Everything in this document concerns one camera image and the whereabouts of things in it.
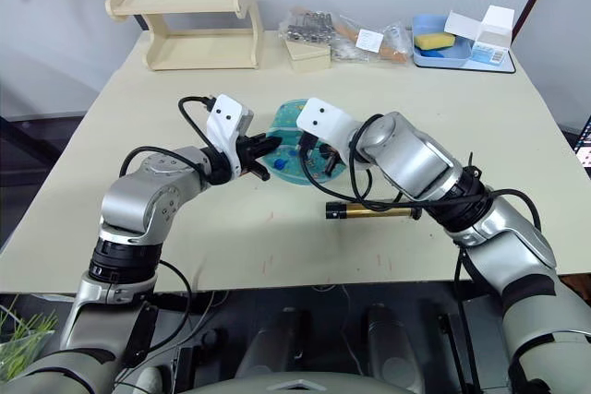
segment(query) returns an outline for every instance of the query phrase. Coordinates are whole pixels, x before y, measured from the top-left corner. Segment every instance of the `green plant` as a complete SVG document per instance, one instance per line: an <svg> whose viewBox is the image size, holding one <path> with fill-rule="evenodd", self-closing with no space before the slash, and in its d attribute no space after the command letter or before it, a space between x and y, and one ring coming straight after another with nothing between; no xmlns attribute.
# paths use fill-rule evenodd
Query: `green plant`
<svg viewBox="0 0 591 394"><path fill-rule="evenodd" d="M17 297L8 312L0 313L0 329L10 317ZM27 322L15 320L15 330L5 343L0 343L0 382L7 382L20 374L37 357L42 347L54 333L57 316L36 314Z"/></svg>

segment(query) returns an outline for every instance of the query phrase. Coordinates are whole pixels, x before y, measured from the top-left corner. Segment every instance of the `white cardboard box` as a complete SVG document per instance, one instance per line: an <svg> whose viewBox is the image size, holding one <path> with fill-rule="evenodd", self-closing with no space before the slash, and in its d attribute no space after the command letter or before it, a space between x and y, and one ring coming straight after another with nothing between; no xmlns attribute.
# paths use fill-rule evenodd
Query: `white cardboard box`
<svg viewBox="0 0 591 394"><path fill-rule="evenodd" d="M474 41L472 60L499 66L509 52L514 10L491 5L481 21L450 11L445 32Z"/></svg>

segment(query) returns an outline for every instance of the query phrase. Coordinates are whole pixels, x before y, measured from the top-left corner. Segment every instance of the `label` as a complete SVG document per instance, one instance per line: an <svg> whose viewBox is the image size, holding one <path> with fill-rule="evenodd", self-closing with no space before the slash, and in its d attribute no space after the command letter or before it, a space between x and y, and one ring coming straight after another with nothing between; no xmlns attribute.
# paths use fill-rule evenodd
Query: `label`
<svg viewBox="0 0 591 394"><path fill-rule="evenodd" d="M380 50L384 35L370 30L359 30L355 46L362 50L377 53Z"/></svg>
<svg viewBox="0 0 591 394"><path fill-rule="evenodd" d="M472 46L472 60L483 64L499 66L505 60L508 50L498 46L488 45L482 42L474 42Z"/></svg>

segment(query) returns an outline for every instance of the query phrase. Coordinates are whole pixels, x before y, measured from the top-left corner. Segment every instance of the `wooden rack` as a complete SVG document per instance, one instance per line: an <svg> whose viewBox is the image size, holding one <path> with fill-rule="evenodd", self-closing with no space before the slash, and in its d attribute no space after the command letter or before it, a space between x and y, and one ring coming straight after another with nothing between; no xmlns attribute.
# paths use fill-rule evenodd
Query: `wooden rack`
<svg viewBox="0 0 591 394"><path fill-rule="evenodd" d="M199 68L256 68L262 46L262 27L256 0L106 0L114 20L140 14L151 32L144 55L154 70ZM164 14L234 12L250 16L251 28L228 30L169 30Z"/></svg>

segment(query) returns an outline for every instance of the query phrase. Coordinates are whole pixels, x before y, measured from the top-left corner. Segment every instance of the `yellow sponge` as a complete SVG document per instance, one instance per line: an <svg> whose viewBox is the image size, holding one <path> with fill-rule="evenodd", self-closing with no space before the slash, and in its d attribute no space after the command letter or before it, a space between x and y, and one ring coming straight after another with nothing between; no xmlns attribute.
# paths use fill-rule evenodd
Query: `yellow sponge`
<svg viewBox="0 0 591 394"><path fill-rule="evenodd" d="M434 32L432 34L422 34L415 36L415 45L421 50L435 50L437 48L446 48L453 46L455 36L449 32Z"/></svg>

